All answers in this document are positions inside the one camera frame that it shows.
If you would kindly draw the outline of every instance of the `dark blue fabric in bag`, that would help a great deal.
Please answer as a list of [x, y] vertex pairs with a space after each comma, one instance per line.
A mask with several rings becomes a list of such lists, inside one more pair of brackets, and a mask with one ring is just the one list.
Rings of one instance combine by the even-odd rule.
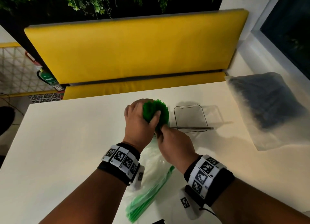
[[240, 93], [261, 129], [271, 129], [306, 112], [278, 73], [232, 77], [229, 84]]

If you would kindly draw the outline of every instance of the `yellow leather upholstery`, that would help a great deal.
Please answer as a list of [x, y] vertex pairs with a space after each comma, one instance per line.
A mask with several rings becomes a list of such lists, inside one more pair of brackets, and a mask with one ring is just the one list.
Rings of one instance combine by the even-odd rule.
[[218, 72], [119, 83], [100, 83], [71, 86], [66, 88], [63, 100], [160, 88], [179, 87], [211, 82], [221, 82], [225, 81], [224, 77], [224, 72]]
[[25, 33], [61, 84], [78, 83], [227, 69], [247, 16], [240, 9], [33, 26]]

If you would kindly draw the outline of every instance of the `wristband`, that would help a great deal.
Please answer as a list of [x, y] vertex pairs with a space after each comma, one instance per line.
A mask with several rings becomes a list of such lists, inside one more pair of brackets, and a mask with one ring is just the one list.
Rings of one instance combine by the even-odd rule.
[[200, 156], [184, 173], [184, 179], [195, 191], [195, 201], [211, 206], [235, 179], [232, 172], [211, 156]]
[[126, 185], [133, 182], [140, 164], [140, 153], [131, 145], [119, 143], [112, 145], [108, 152], [102, 157], [98, 169], [106, 171], [117, 177]]

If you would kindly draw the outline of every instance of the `plastic bag of green straws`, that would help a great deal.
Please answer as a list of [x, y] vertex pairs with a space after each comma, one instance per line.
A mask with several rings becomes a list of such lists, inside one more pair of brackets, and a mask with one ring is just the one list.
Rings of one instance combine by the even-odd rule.
[[165, 185], [174, 169], [161, 155], [155, 138], [141, 153], [139, 163], [145, 167], [141, 189], [134, 192], [127, 189], [124, 195], [128, 202], [126, 216], [132, 223], [153, 202], [156, 194]]

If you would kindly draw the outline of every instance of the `dark window glass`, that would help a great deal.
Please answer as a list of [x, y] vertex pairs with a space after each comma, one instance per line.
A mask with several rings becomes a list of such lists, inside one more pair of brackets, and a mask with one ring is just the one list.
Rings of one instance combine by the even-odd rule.
[[261, 31], [310, 79], [310, 0], [279, 0]]

